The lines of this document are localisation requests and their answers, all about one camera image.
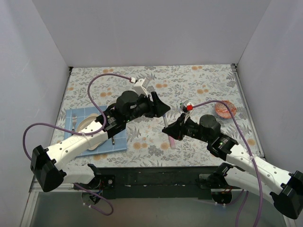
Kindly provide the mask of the pink highlighter pen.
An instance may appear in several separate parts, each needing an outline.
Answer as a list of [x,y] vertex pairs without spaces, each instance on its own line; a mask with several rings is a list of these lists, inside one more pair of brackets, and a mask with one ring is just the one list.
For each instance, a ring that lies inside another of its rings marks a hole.
[[172,149],[176,148],[175,140],[171,136],[169,136],[169,144]]

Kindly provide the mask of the white pen blue tip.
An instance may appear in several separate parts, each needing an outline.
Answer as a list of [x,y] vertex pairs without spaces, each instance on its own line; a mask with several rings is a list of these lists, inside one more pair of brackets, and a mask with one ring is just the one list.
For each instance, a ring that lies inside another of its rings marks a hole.
[[166,117],[165,114],[164,114],[162,117],[163,117],[163,121],[164,121],[165,128],[167,128],[167,127],[168,127],[167,117]]

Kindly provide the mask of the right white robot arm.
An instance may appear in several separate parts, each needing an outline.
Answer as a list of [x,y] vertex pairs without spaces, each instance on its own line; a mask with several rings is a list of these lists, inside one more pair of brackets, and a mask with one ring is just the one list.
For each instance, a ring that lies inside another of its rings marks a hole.
[[175,140],[188,136],[207,143],[207,150],[248,173],[236,174],[221,171],[214,176],[220,188],[228,185],[241,187],[248,191],[259,191],[262,186],[263,197],[273,202],[274,207],[283,215],[298,219],[303,210],[303,174],[290,173],[266,162],[260,157],[251,157],[245,148],[233,138],[221,133],[221,125],[214,116],[203,115],[199,123],[186,119],[182,114],[174,123],[162,130]]

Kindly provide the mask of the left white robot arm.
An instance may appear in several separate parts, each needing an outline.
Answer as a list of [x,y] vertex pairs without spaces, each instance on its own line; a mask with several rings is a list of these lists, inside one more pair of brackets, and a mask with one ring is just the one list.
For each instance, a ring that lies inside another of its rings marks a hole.
[[44,192],[50,192],[63,183],[81,183],[96,189],[101,183],[101,173],[93,164],[70,166],[68,163],[83,151],[125,130],[128,122],[142,116],[159,118],[169,110],[170,107],[159,99],[156,92],[145,96],[125,91],[113,107],[105,110],[79,133],[58,145],[34,148],[31,171]]

